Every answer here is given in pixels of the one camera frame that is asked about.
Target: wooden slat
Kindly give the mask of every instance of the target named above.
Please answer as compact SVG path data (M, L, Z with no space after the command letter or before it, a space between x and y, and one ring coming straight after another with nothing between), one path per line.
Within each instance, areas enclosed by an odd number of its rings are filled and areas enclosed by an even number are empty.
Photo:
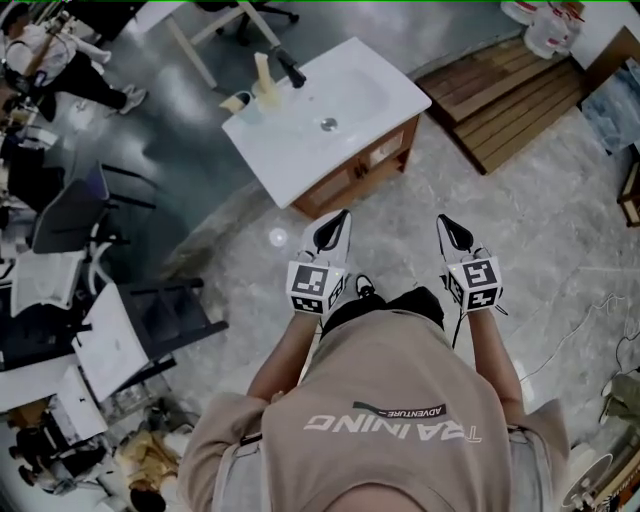
M460 72L461 70L464 70L465 66L469 65L469 63L480 62L483 60L490 59L495 55L499 55L501 52L505 52L506 50L512 47L521 46L521 45L522 45L522 41L518 37L515 39L509 39L508 41L503 41L502 43L499 43L494 46L490 46L488 48L484 48L483 50L475 52L471 55L467 55L466 57L460 60L452 62L451 64L448 64L443 68L440 68L436 71L433 71L432 73L429 73L426 76L423 76L422 78L419 78L417 81L417 84L420 87L422 87L425 91L427 91L429 95L433 98L432 89L434 87L436 87L438 84L440 84L444 80L447 80L450 76Z
M509 72L509 66L525 56L531 56L529 49L523 44L509 48L507 51L501 51L492 58L478 59L475 56L456 69L454 73L449 74L445 80L441 81L437 86L428 90L429 96L435 100L440 100L456 92L464 86L468 86L470 82L483 82L492 78L498 80L506 76ZM538 60L535 55L528 58L531 62Z
M540 101L537 105L532 105L524 115L521 115L513 123L507 126L503 125L501 130L495 133L490 139L486 140L478 147L473 148L473 154L476 155L479 160L484 160L505 142L518 135L518 133L541 117L545 112L551 110L555 105L560 103L579 87L580 84L578 83L570 83L567 87L556 90L553 94L545 98L543 101Z
M482 159L482 165L487 172L495 171L502 163L507 161L516 152L521 150L528 142L542 133L545 128L550 126L562 114L574 106L583 97L582 88L573 91L569 96L564 98L560 103L555 105L551 110L538 118L534 123L530 124L525 130L501 146L494 153Z
M502 66L487 68L487 70L472 80L467 80L459 88L452 90L446 96L440 98L440 104L444 108L451 109L463 102L472 100L475 96L492 87L495 83L507 80L514 73L540 61L533 53L526 53L516 59L506 62Z
M471 132L477 130L485 123L488 123L495 117L502 114L505 110L511 108L513 105L522 101L524 98L533 94L535 91L541 89L549 82L555 80L556 78L560 78L567 73L575 73L576 71L573 69L573 66L569 62L565 62L560 64L559 66L553 68L547 73L542 74L532 82L529 82L526 85L516 89L508 96L501 98L499 101L495 102L493 105L483 109L481 112L478 112L474 116L467 119L465 122L457 126L454 131L458 137L464 139L465 136L469 135Z
M544 70L555 66L565 58L566 57L563 56L556 56L549 60L538 59L459 105L451 106L450 108L447 108L444 104L442 106L454 120L460 122L474 112L480 110L482 107L488 105L492 101L495 101L500 96L508 93L512 89L515 89L523 82L535 77Z
M485 143L495 141L495 147L499 147L501 141L507 140L509 136L514 135L515 125L522 126L523 123L528 123L529 120L537 119L539 115L535 113L535 110L545 104L547 100L553 101L554 98L557 98L560 101L579 87L580 81L575 73L565 74L557 80L547 83L510 109L505 110L501 115L482 125L475 132L463 137L463 141L469 149L478 154L478 158L482 159L493 152L491 144L486 147ZM487 151L486 154L475 151L481 145Z

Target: black pants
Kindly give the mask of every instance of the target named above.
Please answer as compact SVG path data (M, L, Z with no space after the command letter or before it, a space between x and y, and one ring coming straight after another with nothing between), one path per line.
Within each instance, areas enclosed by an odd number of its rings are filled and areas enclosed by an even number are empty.
M120 110L127 102L127 95L112 89L93 68L89 56L82 52L76 52L62 73L45 89L49 92L68 92L116 110Z
M386 302L380 295L375 294L347 302L327 320L322 330L322 336L326 336L329 331L349 320L366 315L377 309L401 309L417 313L418 315L433 320L444 329L444 324L442 323L444 312L440 307L440 301L424 286L420 286L419 288L400 295L400 297L391 302Z
M104 459L106 453L106 450L102 447L85 452L77 451L60 459L60 462L62 462L62 465L71 473L71 476L76 478L82 473L89 471L96 464L99 464L102 459Z

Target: cable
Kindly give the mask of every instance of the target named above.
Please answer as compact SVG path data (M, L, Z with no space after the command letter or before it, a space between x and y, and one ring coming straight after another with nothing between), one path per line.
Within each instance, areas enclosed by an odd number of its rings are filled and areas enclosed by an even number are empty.
M601 310L604 308L607 308L607 316L610 315L610 310L609 310L609 303L615 300L616 301L616 305L617 305L617 301L620 300L628 300L627 297L618 297L617 295L615 295L614 293L610 293L607 296L607 299L600 305L600 306L596 306L595 304L591 304L591 306L589 306L589 311L587 312L586 316L584 317L584 319L578 324L578 326L571 331L569 334L567 334L564 338L562 338L560 340L560 343L558 343L558 346L556 347L555 351L553 352L553 354L551 354L551 356L549 358L547 358L547 360L542 363L542 365L540 367L538 367L537 370L525 375L523 378L520 379L520 382L533 377L535 374L537 374L538 372L540 372L547 364L549 364L555 357L556 355L558 355L558 352L560 352L560 348L562 347L562 345L564 344L564 342L566 340L568 340L571 336L573 336L576 332L578 332L580 330L580 328L587 323L587 320L589 320L589 317L591 316L591 312L594 309L597 310ZM633 334L627 334L627 323L629 320L629 309L631 308L631 304L629 303L629 306L627 307L627 316L625 318L624 321L624 336L622 337L622 339L618 342L618 345L616 346L616 362L618 363L618 367L620 368L620 371L622 371L622 364L620 363L620 360L618 359L618 349L620 348L620 344L626 339L629 341L633 341L634 339L636 339L638 336L640 336L640 326L636 329L635 327L635 322L634 322L634 333Z
M462 320L466 317L467 314L462 314L462 308L460 308L460 317L458 318L458 325L456 325L456 332L453 335L453 341L451 342L451 350L456 349L456 341L458 339L458 332L460 331L460 325L462 324Z

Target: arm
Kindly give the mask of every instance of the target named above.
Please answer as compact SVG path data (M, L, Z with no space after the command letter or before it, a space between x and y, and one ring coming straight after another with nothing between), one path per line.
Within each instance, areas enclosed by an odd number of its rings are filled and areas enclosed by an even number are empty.
M471 312L469 325L476 371L496 390L507 423L517 423L525 415L522 389L493 314L489 309Z
M298 385L302 368L309 355L318 319L296 313L284 335L251 382L247 395L271 401L279 392L288 393Z

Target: black sneaker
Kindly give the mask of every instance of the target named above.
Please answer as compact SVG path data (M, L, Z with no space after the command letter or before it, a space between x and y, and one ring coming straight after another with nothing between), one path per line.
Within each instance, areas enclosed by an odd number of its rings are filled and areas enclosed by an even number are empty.
M371 279L369 279L364 274L358 274L356 277L356 293L358 294L358 298L364 299L369 295L373 295L376 293L376 287L373 286Z

